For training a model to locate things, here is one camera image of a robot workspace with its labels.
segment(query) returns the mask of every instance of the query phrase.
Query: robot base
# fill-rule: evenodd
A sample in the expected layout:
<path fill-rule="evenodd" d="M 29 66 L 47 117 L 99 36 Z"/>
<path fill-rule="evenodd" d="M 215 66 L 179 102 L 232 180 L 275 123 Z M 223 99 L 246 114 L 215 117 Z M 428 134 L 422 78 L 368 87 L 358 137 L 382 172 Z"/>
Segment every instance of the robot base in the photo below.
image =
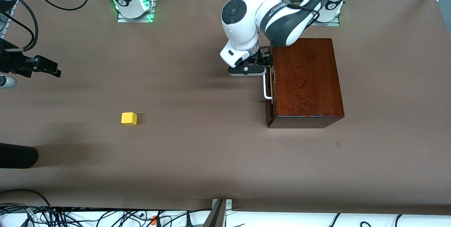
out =
<path fill-rule="evenodd" d="M 227 71 L 231 76 L 262 76 L 266 74 L 266 67 L 271 65 L 272 59 L 269 53 L 262 55 L 258 51 L 236 67 L 229 67 Z"/>
<path fill-rule="evenodd" d="M 149 9 L 144 12 L 140 17 L 137 18 L 125 18 L 120 13 L 117 14 L 117 22 L 118 23 L 151 23 L 153 22 L 153 16 L 155 14 L 155 5 L 156 0 L 148 0 L 143 1 L 145 6 L 148 6 Z"/>

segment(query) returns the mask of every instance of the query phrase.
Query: wooden drawer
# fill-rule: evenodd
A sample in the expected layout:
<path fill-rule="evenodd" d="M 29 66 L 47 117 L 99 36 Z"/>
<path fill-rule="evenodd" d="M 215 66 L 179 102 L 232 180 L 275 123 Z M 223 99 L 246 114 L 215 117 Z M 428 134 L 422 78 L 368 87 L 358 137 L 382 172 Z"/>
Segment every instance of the wooden drawer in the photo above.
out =
<path fill-rule="evenodd" d="M 266 73 L 269 128 L 325 128 L 345 116 L 332 39 L 298 39 L 272 49 Z"/>

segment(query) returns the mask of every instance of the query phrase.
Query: drawer handle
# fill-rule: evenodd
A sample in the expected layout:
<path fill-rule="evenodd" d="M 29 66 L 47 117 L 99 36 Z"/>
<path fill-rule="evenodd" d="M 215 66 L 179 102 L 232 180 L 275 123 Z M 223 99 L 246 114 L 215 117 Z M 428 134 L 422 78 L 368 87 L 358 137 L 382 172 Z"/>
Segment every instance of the drawer handle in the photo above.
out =
<path fill-rule="evenodd" d="M 263 75 L 263 96 L 266 100 L 272 100 L 272 97 L 266 95 L 266 78 L 265 75 Z"/>

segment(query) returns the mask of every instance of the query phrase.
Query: wood grain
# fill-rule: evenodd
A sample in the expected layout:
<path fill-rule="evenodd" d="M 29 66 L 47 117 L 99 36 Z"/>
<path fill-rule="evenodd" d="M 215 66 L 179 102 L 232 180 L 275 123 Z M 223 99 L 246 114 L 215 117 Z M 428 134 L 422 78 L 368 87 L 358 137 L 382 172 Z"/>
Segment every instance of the wood grain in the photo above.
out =
<path fill-rule="evenodd" d="M 345 116 L 332 39 L 299 39 L 290 47 L 275 47 L 272 55 L 275 116 Z M 315 119 L 312 126 L 324 127 L 329 124 L 331 122 Z"/>

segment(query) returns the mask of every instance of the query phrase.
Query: brown table surface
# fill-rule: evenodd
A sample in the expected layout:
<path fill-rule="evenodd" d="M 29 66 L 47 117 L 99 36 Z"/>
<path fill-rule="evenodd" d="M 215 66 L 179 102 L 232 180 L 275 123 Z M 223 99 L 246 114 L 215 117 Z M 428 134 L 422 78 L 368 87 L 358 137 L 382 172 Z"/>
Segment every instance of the brown table surface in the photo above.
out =
<path fill-rule="evenodd" d="M 62 76 L 0 92 L 1 142 L 41 152 L 40 167 L 0 170 L 1 189 L 55 206 L 451 212 L 451 41 L 435 0 L 346 0 L 340 27 L 306 30 L 335 48 L 345 117 L 325 129 L 266 127 L 261 78 L 230 77 L 219 57 L 228 0 L 158 0 L 147 24 L 116 23 L 108 0 L 25 1 L 39 22 L 28 55 Z M 21 6 L 14 17 L 32 26 Z M 6 39 L 29 35 L 12 24 Z M 122 125 L 128 111 L 142 124 Z"/>

